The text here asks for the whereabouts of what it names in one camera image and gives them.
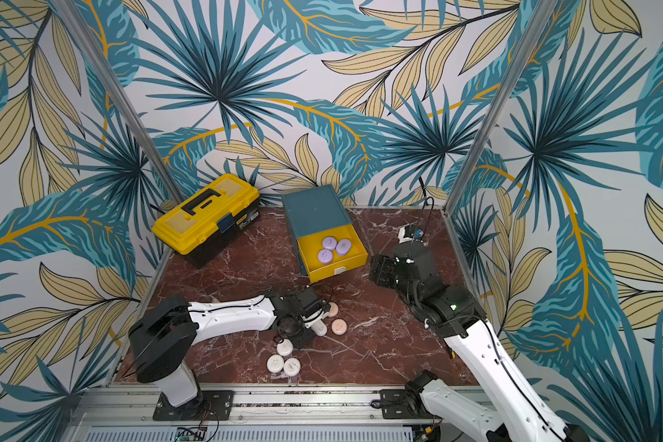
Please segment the purple oval earphone case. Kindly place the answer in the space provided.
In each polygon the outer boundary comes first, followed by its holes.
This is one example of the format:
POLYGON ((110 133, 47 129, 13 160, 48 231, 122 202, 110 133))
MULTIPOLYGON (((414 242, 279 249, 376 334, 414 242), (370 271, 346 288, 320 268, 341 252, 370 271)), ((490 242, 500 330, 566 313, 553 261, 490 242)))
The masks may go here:
POLYGON ((350 239, 341 239, 340 241, 337 242, 335 251, 338 256, 344 257, 349 252, 351 252, 352 247, 353 247, 353 242, 350 241, 350 239))

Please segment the purple round earphone case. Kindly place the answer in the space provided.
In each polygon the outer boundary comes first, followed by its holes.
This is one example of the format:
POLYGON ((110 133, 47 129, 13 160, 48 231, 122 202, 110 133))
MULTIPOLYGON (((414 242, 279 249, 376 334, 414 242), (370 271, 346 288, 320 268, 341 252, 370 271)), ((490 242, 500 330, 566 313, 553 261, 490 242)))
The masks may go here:
POLYGON ((334 259, 334 253, 332 250, 322 249, 318 252, 317 259, 322 265, 329 264, 334 259))
POLYGON ((329 236, 322 240, 322 247, 325 250, 336 250, 338 241, 335 237, 329 236))

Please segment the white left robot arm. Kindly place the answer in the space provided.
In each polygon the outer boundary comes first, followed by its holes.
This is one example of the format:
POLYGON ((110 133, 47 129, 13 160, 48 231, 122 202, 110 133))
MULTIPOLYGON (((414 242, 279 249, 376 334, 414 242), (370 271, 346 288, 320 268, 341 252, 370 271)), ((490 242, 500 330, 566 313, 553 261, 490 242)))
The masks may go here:
POLYGON ((317 335, 313 327, 322 324, 331 309, 331 302, 311 287, 293 294, 267 290, 222 303, 170 296, 128 331, 134 375, 142 384, 156 385, 166 405, 201 409, 204 394, 185 363, 192 346, 235 333, 274 331, 301 349, 311 343, 317 335))

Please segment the yellow top drawer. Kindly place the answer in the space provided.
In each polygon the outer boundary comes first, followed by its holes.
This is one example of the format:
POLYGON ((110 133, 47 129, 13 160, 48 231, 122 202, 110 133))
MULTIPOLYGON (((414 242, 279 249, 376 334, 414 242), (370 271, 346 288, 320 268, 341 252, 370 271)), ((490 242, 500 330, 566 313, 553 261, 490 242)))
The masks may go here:
POLYGON ((311 283, 338 276, 355 268, 362 267, 368 259, 368 252, 352 224, 328 229, 322 232, 307 235, 296 239, 298 255, 301 259, 301 270, 311 283), (318 259, 318 252, 322 249, 322 240, 326 237, 335 237, 337 241, 350 239, 353 242, 351 252, 346 256, 338 256, 333 250, 334 259, 331 263, 322 265, 318 259))

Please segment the teal drawer cabinet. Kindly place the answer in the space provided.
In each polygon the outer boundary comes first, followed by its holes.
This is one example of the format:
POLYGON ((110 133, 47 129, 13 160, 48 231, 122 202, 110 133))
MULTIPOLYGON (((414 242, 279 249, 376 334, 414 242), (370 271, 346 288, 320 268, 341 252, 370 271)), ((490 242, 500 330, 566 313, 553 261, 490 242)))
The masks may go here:
POLYGON ((352 224, 352 220, 336 191, 329 185, 289 193, 282 198, 282 202, 292 236, 293 252, 298 259, 301 274, 306 276, 301 270, 296 239, 352 224))

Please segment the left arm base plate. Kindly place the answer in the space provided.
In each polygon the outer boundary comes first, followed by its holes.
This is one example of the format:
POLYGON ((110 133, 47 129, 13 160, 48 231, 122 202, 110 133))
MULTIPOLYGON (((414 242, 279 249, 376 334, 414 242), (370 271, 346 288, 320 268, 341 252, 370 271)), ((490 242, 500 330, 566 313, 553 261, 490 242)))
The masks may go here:
POLYGON ((233 390, 202 390, 188 403, 175 407, 162 393, 158 398, 153 420, 156 422, 184 422, 213 418, 228 421, 233 399, 233 390))

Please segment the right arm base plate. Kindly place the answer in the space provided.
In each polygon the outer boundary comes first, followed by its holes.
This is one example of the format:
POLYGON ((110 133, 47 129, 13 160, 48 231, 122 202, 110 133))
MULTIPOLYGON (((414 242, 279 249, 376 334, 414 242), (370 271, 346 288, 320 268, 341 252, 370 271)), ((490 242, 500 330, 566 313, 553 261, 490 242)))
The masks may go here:
POLYGON ((408 395, 405 389, 387 389, 379 391, 379 410, 386 420, 407 420, 434 418, 414 395, 408 395))

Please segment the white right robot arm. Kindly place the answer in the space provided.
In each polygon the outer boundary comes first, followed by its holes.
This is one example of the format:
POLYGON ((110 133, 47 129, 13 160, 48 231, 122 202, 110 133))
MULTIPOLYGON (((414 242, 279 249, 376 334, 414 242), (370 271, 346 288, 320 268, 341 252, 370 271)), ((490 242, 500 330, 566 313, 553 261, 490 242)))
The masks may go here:
POLYGON ((442 280, 420 241, 403 241, 371 260, 370 280, 393 290, 425 329, 471 370, 493 405, 480 405, 425 370, 405 385, 406 406, 453 425, 474 441, 587 441, 532 388, 502 346, 485 310, 461 285, 442 280))

